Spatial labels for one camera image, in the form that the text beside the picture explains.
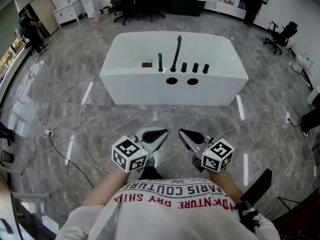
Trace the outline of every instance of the electrical outlet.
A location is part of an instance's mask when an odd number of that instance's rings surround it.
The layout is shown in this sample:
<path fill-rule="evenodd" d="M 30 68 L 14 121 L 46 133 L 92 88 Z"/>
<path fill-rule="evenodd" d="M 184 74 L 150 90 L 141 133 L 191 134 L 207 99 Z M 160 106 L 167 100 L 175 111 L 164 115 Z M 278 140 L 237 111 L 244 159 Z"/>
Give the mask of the electrical outlet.
<path fill-rule="evenodd" d="M 45 133 L 49 136 L 53 136 L 54 135 L 54 132 L 53 131 L 50 131 L 50 130 L 45 130 Z"/>
<path fill-rule="evenodd" d="M 286 123 L 286 124 L 289 124 L 289 123 L 290 123 L 289 119 L 290 119 L 290 114 L 289 114 L 289 112 L 285 112 L 285 123 Z"/>

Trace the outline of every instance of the marble floor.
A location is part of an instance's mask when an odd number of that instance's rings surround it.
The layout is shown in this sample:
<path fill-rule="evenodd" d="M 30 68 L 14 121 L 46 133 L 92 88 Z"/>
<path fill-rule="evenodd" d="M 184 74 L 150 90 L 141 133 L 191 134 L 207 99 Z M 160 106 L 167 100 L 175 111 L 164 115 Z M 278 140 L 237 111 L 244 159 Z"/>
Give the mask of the marble floor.
<path fill-rule="evenodd" d="M 291 56 L 274 55 L 264 46 L 263 39 L 269 35 L 265 31 L 209 12 L 200 17 L 168 14 L 166 19 L 155 19 L 153 23 L 132 19 L 125 26 L 113 23 L 113 19 L 113 15 L 108 15 L 96 23 L 84 18 L 80 24 L 72 22 L 58 29 L 48 39 L 47 51 L 42 56 L 34 54 L 24 61 L 2 104 L 2 110 L 6 110 L 21 96 L 1 116 L 1 121 L 17 133 L 16 142 L 10 147 L 1 140 L 2 148 L 15 156 L 14 163 L 6 165 L 23 172 L 22 177 L 13 176 L 13 189 L 50 193 L 51 199 L 45 202 L 24 202 L 53 231 L 65 223 L 92 187 L 55 150 L 37 150 L 41 135 L 38 117 L 43 130 L 54 132 L 55 144 L 77 140 L 92 161 L 108 173 L 114 166 L 110 156 L 112 143 L 143 127 L 169 129 L 160 150 L 160 161 L 164 161 L 182 146 L 178 138 L 180 128 L 218 136 L 247 120 L 272 121 L 286 112 L 299 122 L 310 110 L 306 102 L 310 90 L 288 66 Z M 224 107 L 115 105 L 99 73 L 115 36 L 137 31 L 183 31 L 227 37 L 238 52 L 249 81 L 239 96 Z M 314 132 L 303 137 L 300 128 L 285 124 L 284 119 L 270 124 L 249 122 L 222 135 L 236 148 L 227 171 L 243 191 L 266 168 L 273 171 L 271 188 L 256 204 L 270 220 L 286 212 L 277 196 L 301 201 L 319 186 L 315 155 L 311 152 L 314 137 Z M 52 145 L 48 138 L 41 137 L 39 147 L 49 150 Z M 94 185 L 103 179 L 104 175 L 75 143 L 62 144 L 57 149 L 77 163 Z M 206 178 L 206 173 L 199 174 L 192 166 L 191 157 L 184 148 L 158 171 L 165 178 Z"/>

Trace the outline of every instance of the white t-shirt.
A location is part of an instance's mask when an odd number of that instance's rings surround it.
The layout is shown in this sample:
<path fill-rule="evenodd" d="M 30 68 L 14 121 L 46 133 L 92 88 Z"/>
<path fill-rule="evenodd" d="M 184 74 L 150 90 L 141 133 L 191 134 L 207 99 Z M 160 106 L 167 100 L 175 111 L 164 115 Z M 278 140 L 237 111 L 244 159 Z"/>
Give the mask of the white t-shirt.
<path fill-rule="evenodd" d="M 106 206 L 70 213 L 57 240 L 257 240 L 240 223 L 234 202 L 202 178 L 138 180 L 121 188 Z M 257 216 L 266 240 L 280 240 L 274 225 Z"/>

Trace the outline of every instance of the standing person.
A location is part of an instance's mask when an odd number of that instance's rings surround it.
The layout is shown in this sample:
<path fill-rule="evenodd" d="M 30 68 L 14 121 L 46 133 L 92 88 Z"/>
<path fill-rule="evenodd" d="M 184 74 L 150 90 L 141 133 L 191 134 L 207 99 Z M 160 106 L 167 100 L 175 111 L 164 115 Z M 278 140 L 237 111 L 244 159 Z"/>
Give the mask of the standing person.
<path fill-rule="evenodd" d="M 260 0 L 248 0 L 246 2 L 245 8 L 246 8 L 246 14 L 242 22 L 243 24 L 247 25 L 249 28 L 251 28 L 252 24 L 255 21 L 257 12 L 261 8 L 262 2 Z"/>
<path fill-rule="evenodd" d="M 29 18 L 25 9 L 19 12 L 19 18 L 19 24 L 24 29 L 24 37 L 28 38 L 36 52 L 42 55 L 47 49 L 45 49 L 46 45 L 37 31 L 37 27 L 41 25 L 41 22 L 35 22 Z"/>
<path fill-rule="evenodd" d="M 164 180 L 147 166 L 127 184 L 129 173 L 117 167 L 70 213 L 56 240 L 262 239 L 242 222 L 258 225 L 264 240 L 280 240 L 256 210 L 235 209 L 243 193 L 225 170 L 208 173 L 210 180 Z"/>
<path fill-rule="evenodd" d="M 8 141 L 8 146 L 10 146 L 11 141 L 15 142 L 16 140 L 15 132 L 11 129 L 8 129 L 3 125 L 2 122 L 0 122 L 0 138 L 6 139 Z"/>

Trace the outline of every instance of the drain hole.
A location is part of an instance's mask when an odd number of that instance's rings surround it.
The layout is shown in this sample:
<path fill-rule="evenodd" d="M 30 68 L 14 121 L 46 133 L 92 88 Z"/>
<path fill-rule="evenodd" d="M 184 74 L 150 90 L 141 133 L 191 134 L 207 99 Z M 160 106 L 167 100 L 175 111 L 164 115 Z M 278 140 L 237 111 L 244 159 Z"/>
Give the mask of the drain hole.
<path fill-rule="evenodd" d="M 178 79 L 174 78 L 174 77 L 170 77 L 166 80 L 166 83 L 169 85 L 175 85 L 178 82 Z"/>
<path fill-rule="evenodd" d="M 196 78 L 191 78 L 191 79 L 188 80 L 187 83 L 188 83 L 188 85 L 194 86 L 194 85 L 196 85 L 198 82 L 199 82 L 198 79 L 196 79 Z"/>

